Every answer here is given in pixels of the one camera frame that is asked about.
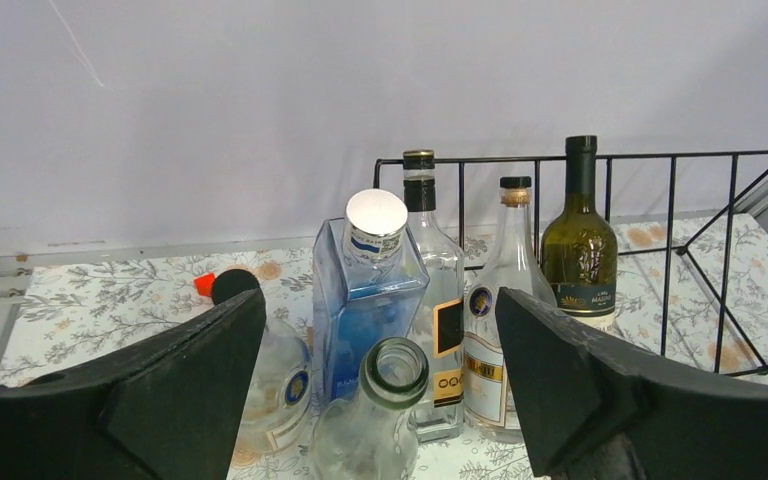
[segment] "red object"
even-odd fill
[[[199,295],[203,297],[209,297],[210,291],[213,289],[213,282],[215,280],[216,280],[216,275],[212,273],[208,273],[207,275],[201,276],[193,280],[193,283],[196,284],[196,290],[199,292]]]

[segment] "glass bottle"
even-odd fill
[[[314,371],[320,405],[354,393],[364,355],[404,337],[428,285],[408,212],[386,190],[355,194],[313,247]]]
[[[267,319],[237,433],[241,448],[268,455],[296,443],[310,416],[310,367],[293,327]]]
[[[484,437],[523,441],[496,326],[499,287],[522,290],[555,306],[555,295],[534,257],[531,177],[502,177],[496,239],[487,263],[467,295],[464,313],[466,417]]]
[[[407,416],[428,384],[428,362],[415,343],[386,338],[364,357],[360,388],[319,417],[310,456],[320,480],[410,478],[419,440]]]
[[[404,153],[408,228],[428,272],[428,288],[408,338],[425,353],[428,391],[411,414],[420,443],[463,431],[463,251],[440,229],[434,186],[434,152]]]
[[[543,273],[558,307],[591,327],[617,334],[617,236],[596,211],[596,137],[566,139],[564,210],[543,234]]]

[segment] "table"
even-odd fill
[[[687,240],[707,219],[677,220],[674,242]],[[694,242],[692,251],[709,278],[722,278],[725,219]],[[662,223],[614,227],[620,251],[665,245]],[[468,264],[480,264],[492,234],[470,233]],[[267,313],[293,325],[310,339],[311,249],[246,251],[34,269],[19,318],[0,365],[0,384],[22,385],[46,373],[71,367],[184,322],[211,307],[193,280],[209,272],[243,268],[260,280]],[[703,290],[686,257],[673,256],[667,356],[710,370],[716,352],[719,309]],[[467,283],[475,279],[467,275]],[[764,354],[768,348],[768,235],[750,215],[734,218],[727,304]],[[659,351],[664,254],[620,257],[617,323],[623,336]],[[723,339],[722,370],[753,366],[746,343],[731,329]],[[767,383],[766,376],[742,377]],[[275,456],[235,449],[229,479],[309,479],[307,436]],[[448,442],[421,448],[411,478],[462,480],[533,478],[525,447],[497,444],[469,428]]]

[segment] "floral tablecloth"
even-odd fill
[[[674,242],[682,244],[705,219],[677,221]],[[722,278],[725,220],[716,222],[691,251],[714,283]],[[615,227],[620,250],[665,245],[663,224]],[[469,264],[482,263],[492,235],[467,235]],[[209,272],[244,268],[260,279],[267,312],[311,337],[311,250],[250,251],[37,268],[25,295],[0,366],[0,383],[22,385],[46,373],[74,366],[184,322],[211,307],[193,280]],[[474,274],[468,275],[468,282]],[[673,255],[667,356],[711,369],[716,353],[719,307],[686,257]],[[762,355],[768,349],[768,235],[749,215],[734,219],[727,304]],[[625,338],[659,351],[664,254],[620,257],[618,325]],[[732,328],[723,341],[722,370],[754,365],[749,347]],[[766,376],[742,377],[768,383]],[[308,426],[308,434],[315,419]],[[299,445],[265,457],[236,449],[229,479],[313,478],[307,464],[307,435]],[[467,428],[444,443],[425,446],[414,479],[533,478],[525,447],[493,443]]]

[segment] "black metal wire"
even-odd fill
[[[720,305],[719,321],[717,326],[717,351],[714,359],[714,371],[719,372],[720,361],[722,358],[722,340],[725,329],[725,319],[728,318],[731,324],[735,327],[737,332],[746,342],[756,359],[760,363],[759,367],[743,370],[739,372],[729,372],[724,375],[737,377],[741,375],[748,375],[753,373],[766,373],[768,372],[768,356],[765,360],[758,349],[755,347],[752,340],[746,334],[741,327],[737,318],[732,314],[731,310],[726,305],[728,298],[728,273],[729,262],[731,256],[731,239],[732,229],[734,226],[734,214],[735,204],[743,199],[750,192],[754,191],[764,179],[768,177],[768,168],[755,178],[746,188],[739,193],[736,192],[737,183],[737,167],[741,157],[749,156],[765,156],[768,155],[768,150],[735,150],[735,151],[719,151],[719,152],[680,152],[680,153],[631,153],[631,154],[613,154],[613,155],[598,155],[597,160],[604,160],[606,162],[606,179],[605,179],[605,218],[610,221],[611,218],[611,188],[613,182],[613,164],[615,160],[642,160],[642,159],[662,159],[670,160],[670,193],[669,193],[669,205],[667,208],[667,245],[662,248],[648,248],[641,250],[630,250],[625,252],[619,252],[620,256],[628,255],[643,255],[650,253],[664,253],[666,259],[664,262],[664,298],[663,307],[661,312],[661,355],[666,354],[666,332],[667,321],[669,314],[669,291],[670,291],[670,273],[671,273],[671,255],[667,252],[676,252],[678,255],[686,255],[690,260],[693,267],[699,273],[700,277],[705,284],[705,287],[710,290],[714,299]],[[683,245],[673,245],[673,226],[675,222],[675,187],[676,187],[676,169],[677,161],[681,158],[715,158],[715,157],[730,157],[732,160],[732,169],[729,183],[729,201],[728,204],[718,211],[704,226],[702,226],[690,239]],[[463,248],[465,242],[465,195],[464,195],[464,169],[468,164],[489,164],[489,163],[533,163],[534,164],[534,250],[535,255],[539,258],[540,253],[540,165],[542,162],[560,162],[566,160],[564,156],[512,156],[512,157],[461,157],[461,158],[437,158],[435,160],[438,164],[457,164],[458,165],[458,241]],[[402,159],[378,159],[375,162],[375,173],[373,176],[373,188],[380,188],[381,181],[381,167],[384,165],[401,165]],[[723,261],[723,279],[719,289],[717,289],[708,275],[699,265],[695,256],[691,253],[689,247],[698,239],[705,231],[710,228],[717,220],[723,215],[727,215],[727,231],[726,231],[726,243],[725,243],[725,255]],[[480,270],[483,266],[475,265],[466,267],[467,271]]]

